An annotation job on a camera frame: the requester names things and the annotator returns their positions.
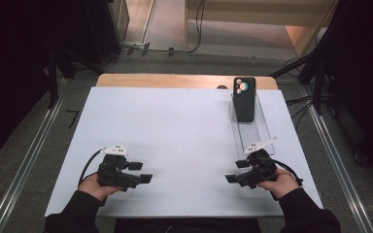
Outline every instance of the white tabletop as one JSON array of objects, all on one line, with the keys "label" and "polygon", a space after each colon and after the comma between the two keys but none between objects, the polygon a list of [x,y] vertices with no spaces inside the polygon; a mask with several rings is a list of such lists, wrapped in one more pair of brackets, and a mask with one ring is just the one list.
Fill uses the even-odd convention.
[{"label": "white tabletop", "polygon": [[[128,161],[143,162],[153,174],[108,198],[99,216],[281,216],[278,202],[262,188],[228,183],[224,175],[248,169],[237,154],[228,89],[93,87],[53,189],[46,216],[60,213],[77,189],[80,174],[97,151],[123,144]],[[304,179],[304,189],[322,207],[304,153],[280,90],[258,90],[270,135],[277,136],[273,158]],[[103,155],[87,169],[96,172]]]}]

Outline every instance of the cable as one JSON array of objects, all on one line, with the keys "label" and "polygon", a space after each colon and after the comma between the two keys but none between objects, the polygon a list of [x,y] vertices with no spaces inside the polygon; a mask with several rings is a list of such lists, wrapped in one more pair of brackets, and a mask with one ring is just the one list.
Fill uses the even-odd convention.
[{"label": "cable", "polygon": [[306,104],[304,107],[302,107],[300,110],[298,110],[298,112],[296,112],[294,115],[292,115],[291,119],[294,119],[299,113],[301,113],[305,108],[307,108],[308,104]]},{"label": "cable", "polygon": [[303,102],[305,100],[312,100],[313,97],[314,97],[313,95],[307,95],[307,96],[304,96],[304,97],[301,97],[301,98],[298,98],[298,99],[287,100],[286,104],[287,104],[287,106],[291,106],[293,104],[297,104],[297,103]]},{"label": "cable", "polygon": [[[199,7],[198,7],[198,10],[196,11],[196,16],[195,16],[195,25],[196,25],[196,30],[197,30],[197,33],[198,33],[198,41],[195,45],[195,48],[192,49],[192,50],[188,50],[188,51],[184,51],[184,50],[150,50],[150,49],[139,49],[139,48],[136,48],[137,46],[140,46],[140,45],[133,45],[133,47],[126,47],[127,49],[130,49],[130,50],[140,50],[140,51],[158,51],[158,52],[181,52],[181,53],[191,53],[191,52],[194,52],[196,51],[200,46],[201,46],[201,38],[202,38],[202,19],[204,17],[204,10],[205,10],[205,0],[201,0],[201,2],[199,3]],[[201,11],[201,17],[200,19],[198,19],[198,16],[199,16],[199,12]]]},{"label": "cable", "polygon": [[302,186],[302,182],[303,180],[302,179],[299,179],[298,176],[296,175],[295,171],[293,171],[287,164],[283,163],[283,162],[280,162],[280,161],[277,161],[275,159],[271,159],[273,162],[275,162],[276,164],[280,165],[281,167],[283,167],[284,169],[286,169],[287,171],[291,172],[293,174],[293,176],[295,177],[295,180],[296,182],[298,183],[299,186]]},{"label": "cable", "polygon": [[87,167],[89,166],[90,162],[92,162],[92,160],[93,160],[93,159],[96,157],[96,155],[98,155],[100,152],[101,152],[101,150],[97,151],[97,152],[96,152],[95,154],[93,154],[92,157],[87,161],[87,163],[86,163],[86,165],[85,165],[85,167],[84,167],[84,169],[83,169],[83,172],[81,173],[80,180],[78,181],[78,186],[79,186],[79,185],[84,181],[84,179],[86,179],[88,176],[91,176],[91,175],[94,174],[94,173],[92,173],[92,174],[90,174],[90,175],[88,175],[88,176],[86,176],[86,177],[84,178],[84,175],[85,175],[86,169],[87,169]]},{"label": "cable", "polygon": [[272,158],[258,158],[258,160],[263,160],[263,161],[272,161],[278,165],[280,165],[282,168],[286,169],[287,171],[291,172],[296,180],[296,182],[299,184],[299,186],[302,186],[302,182],[303,180],[300,179],[295,171],[293,171],[287,164],[283,163],[283,162],[280,162],[278,160],[275,160],[275,159],[272,159]]},{"label": "cable", "polygon": [[[118,57],[118,56],[120,56],[120,55],[122,55],[122,54],[124,54],[124,53],[127,53],[127,52],[129,52],[129,50],[122,50],[120,53],[118,53],[118,54],[115,54],[115,55],[112,55],[112,56],[109,56],[109,57],[106,57],[106,58],[104,58],[103,60],[107,60],[107,59],[109,59],[109,60],[107,60],[105,63],[103,63],[102,65],[101,65],[101,67],[105,67],[106,65],[108,65],[111,61],[113,61],[116,57]],[[86,68],[86,67],[77,67],[77,68],[75,68],[76,70],[88,70],[88,68]]]},{"label": "cable", "polygon": [[312,105],[313,105],[313,103],[311,102],[311,103],[308,103],[308,104],[305,106],[305,108],[304,108],[304,112],[303,112],[302,115],[299,117],[299,120],[298,120],[298,122],[297,122],[296,125],[295,125],[295,131],[296,131],[297,128],[298,128],[299,122],[301,121],[301,119],[304,117],[305,113],[307,113],[307,110],[308,110]]},{"label": "cable", "polygon": [[[298,61],[298,63],[299,63],[300,65],[304,65],[304,63],[299,62],[298,57],[294,57],[294,58],[291,58],[291,59],[287,60],[286,63],[284,64],[284,67],[286,67],[287,64],[288,64],[290,61],[295,60],[295,59]],[[289,71],[287,72],[287,74],[291,75],[292,77],[298,78],[298,76],[293,75],[293,74],[290,73]]]},{"label": "cable", "polygon": [[[201,21],[198,27],[198,15],[199,15],[199,10],[201,9],[201,6],[202,6],[201,19],[200,19]],[[196,31],[198,32],[198,42],[196,43],[196,46],[193,50],[187,51],[188,53],[198,50],[198,48],[201,46],[202,18],[204,17],[204,11],[205,11],[205,0],[202,0],[201,3],[199,4],[198,11],[196,12],[196,17],[195,17]]]}]

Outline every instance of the smartphone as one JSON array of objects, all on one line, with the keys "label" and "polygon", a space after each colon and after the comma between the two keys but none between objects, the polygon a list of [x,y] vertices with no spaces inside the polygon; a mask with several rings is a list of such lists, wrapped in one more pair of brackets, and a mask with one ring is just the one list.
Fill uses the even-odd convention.
[{"label": "smartphone", "polygon": [[232,101],[238,122],[253,122],[255,112],[256,80],[254,77],[234,79]]}]

